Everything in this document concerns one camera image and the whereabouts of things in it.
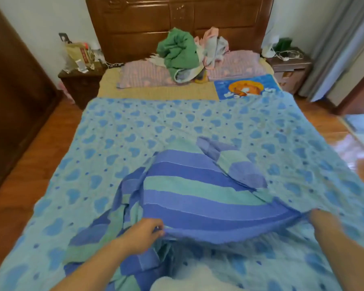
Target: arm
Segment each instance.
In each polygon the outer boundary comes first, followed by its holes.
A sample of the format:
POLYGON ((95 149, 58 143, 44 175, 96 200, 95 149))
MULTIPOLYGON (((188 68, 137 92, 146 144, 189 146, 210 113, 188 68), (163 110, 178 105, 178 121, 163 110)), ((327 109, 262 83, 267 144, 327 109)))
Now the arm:
POLYGON ((340 220, 329 212, 313 210, 314 235, 344 291, 364 291, 364 248, 348 238, 340 220))
POLYGON ((145 252, 156 239, 163 235, 162 220, 143 218, 121 237, 101 248, 91 259, 63 279, 51 291, 104 290, 124 259, 130 255, 145 252), (154 232, 156 227, 159 227, 160 230, 154 232))

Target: white wall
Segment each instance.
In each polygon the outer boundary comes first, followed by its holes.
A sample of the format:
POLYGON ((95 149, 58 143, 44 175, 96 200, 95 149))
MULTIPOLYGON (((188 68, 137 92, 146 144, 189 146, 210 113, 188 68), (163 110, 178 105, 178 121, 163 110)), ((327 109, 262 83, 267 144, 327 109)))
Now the white wall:
POLYGON ((274 0, 267 34, 293 38, 292 45, 311 53, 332 18, 339 0, 274 0))
POLYGON ((356 58, 349 70, 340 78, 329 92, 327 98, 334 104, 340 102, 352 91, 352 89, 364 77, 364 50, 356 58))
POLYGON ((58 33, 97 40, 85 0, 0 0, 0 9, 54 83, 66 57, 58 33))
MULTIPOLYGON (((338 0, 275 0, 267 31, 310 53, 338 0)), ((54 83, 65 65, 58 33, 97 40, 85 0, 0 0, 0 9, 54 83)))

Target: forearm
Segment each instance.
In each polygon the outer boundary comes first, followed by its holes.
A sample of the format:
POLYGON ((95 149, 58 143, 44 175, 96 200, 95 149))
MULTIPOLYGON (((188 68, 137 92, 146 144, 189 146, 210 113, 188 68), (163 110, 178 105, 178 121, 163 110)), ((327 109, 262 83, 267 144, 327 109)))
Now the forearm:
POLYGON ((116 269, 128 255, 124 240, 121 238, 113 240, 63 279, 52 291, 104 290, 116 269))
POLYGON ((315 237, 344 291, 364 291, 364 248, 343 231, 316 232, 315 237))

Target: hand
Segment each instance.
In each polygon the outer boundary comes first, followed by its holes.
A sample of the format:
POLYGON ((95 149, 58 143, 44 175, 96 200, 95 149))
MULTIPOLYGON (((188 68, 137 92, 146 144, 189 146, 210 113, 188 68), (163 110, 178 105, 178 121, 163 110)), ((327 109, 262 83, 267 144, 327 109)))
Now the hand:
POLYGON ((313 209, 309 215, 309 220, 314 227, 314 234, 342 232, 340 220, 330 212, 313 209))
POLYGON ((160 237, 165 235, 163 221, 158 218, 142 218, 131 226, 119 239, 128 255, 141 254, 148 250, 160 237))

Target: green clothing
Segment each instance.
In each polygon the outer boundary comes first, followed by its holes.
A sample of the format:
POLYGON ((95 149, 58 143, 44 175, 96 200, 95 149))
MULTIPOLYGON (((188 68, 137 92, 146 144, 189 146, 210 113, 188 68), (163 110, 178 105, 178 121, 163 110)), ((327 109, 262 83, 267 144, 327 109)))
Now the green clothing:
POLYGON ((197 45, 193 36, 185 31, 173 28, 165 40, 159 42, 156 52, 165 59, 165 66, 175 80, 179 69, 192 69, 199 66, 197 45))

